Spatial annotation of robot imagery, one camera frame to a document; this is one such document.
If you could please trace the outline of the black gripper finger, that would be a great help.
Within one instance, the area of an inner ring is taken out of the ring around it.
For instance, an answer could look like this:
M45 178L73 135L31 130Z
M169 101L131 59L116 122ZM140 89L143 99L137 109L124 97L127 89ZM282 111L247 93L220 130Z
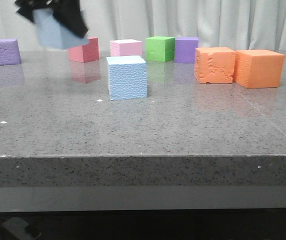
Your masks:
M54 18L64 27L83 38L88 28L83 19L79 0L53 0L50 3Z
M35 0L16 0L15 5L19 7L17 13L32 22L35 23L33 17L33 9L35 6Z

